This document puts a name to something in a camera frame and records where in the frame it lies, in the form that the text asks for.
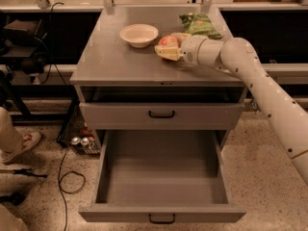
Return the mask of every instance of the shoe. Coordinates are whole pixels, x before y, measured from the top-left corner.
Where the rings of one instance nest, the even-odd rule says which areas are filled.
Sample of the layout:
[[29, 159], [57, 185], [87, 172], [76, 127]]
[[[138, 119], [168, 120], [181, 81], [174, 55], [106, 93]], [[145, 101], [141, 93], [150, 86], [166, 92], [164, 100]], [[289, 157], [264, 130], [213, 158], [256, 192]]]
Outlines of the shoe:
[[16, 160], [21, 154], [35, 147], [39, 141], [41, 140], [40, 132], [31, 132], [23, 136], [23, 146], [19, 151], [14, 153], [2, 153], [1, 162], [4, 165], [11, 164], [14, 160]]

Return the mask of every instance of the white robotic arm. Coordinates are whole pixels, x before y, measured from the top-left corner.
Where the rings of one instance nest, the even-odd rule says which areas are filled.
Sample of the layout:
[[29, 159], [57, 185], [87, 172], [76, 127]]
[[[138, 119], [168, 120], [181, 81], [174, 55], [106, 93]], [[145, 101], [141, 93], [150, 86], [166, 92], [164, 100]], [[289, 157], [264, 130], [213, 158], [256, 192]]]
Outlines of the white robotic arm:
[[243, 38], [223, 42], [192, 36], [182, 42], [180, 54], [187, 63], [209, 66], [245, 83], [308, 185], [308, 114], [266, 73], [253, 46]]

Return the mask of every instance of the gray tabletop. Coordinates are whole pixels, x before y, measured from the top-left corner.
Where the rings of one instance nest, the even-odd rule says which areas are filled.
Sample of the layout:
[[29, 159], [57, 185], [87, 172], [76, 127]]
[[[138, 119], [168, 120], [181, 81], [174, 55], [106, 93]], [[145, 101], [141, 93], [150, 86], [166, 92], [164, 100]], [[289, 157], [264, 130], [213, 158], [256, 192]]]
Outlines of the gray tabletop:
[[[154, 45], [166, 35], [184, 32], [180, 14], [203, 11], [223, 35], [232, 37], [219, 10], [200, 6], [130, 6], [114, 7], [100, 15], [90, 40], [73, 73], [73, 85], [85, 86], [237, 86], [241, 81], [216, 72], [206, 66], [192, 66], [161, 59]], [[149, 46], [137, 49], [123, 41], [119, 33], [123, 27], [150, 24], [159, 30], [158, 38]]]

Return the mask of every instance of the gray cabinet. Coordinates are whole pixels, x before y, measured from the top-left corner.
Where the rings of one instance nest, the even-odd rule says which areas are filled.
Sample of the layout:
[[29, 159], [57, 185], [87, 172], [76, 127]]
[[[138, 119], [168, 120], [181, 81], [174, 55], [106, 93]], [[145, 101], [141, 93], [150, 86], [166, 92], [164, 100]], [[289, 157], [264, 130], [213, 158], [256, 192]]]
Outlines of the gray cabinet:
[[[242, 82], [163, 61], [153, 45], [137, 50], [118, 38], [129, 23], [155, 21], [161, 36], [183, 31], [177, 14], [198, 8], [102, 13], [71, 78], [101, 147], [91, 204], [79, 209], [86, 221], [235, 222], [244, 215], [232, 203], [220, 155], [244, 107]], [[231, 37], [218, 10], [206, 13]]]

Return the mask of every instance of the black handle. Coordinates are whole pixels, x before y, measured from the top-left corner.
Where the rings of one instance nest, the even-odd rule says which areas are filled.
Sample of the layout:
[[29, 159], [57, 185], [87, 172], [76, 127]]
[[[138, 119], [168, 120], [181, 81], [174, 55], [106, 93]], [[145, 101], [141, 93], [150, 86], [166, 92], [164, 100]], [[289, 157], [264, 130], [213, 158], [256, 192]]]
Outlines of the black handle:
[[173, 224], [173, 223], [175, 222], [175, 214], [172, 214], [172, 220], [163, 220], [163, 221], [153, 220], [153, 219], [152, 219], [152, 215], [149, 214], [149, 215], [148, 215], [148, 220], [149, 220], [152, 224]]
[[171, 114], [166, 114], [166, 115], [155, 114], [152, 111], [148, 111], [148, 116], [150, 116], [151, 118], [173, 118], [174, 115], [175, 115], [174, 111], [172, 111]]

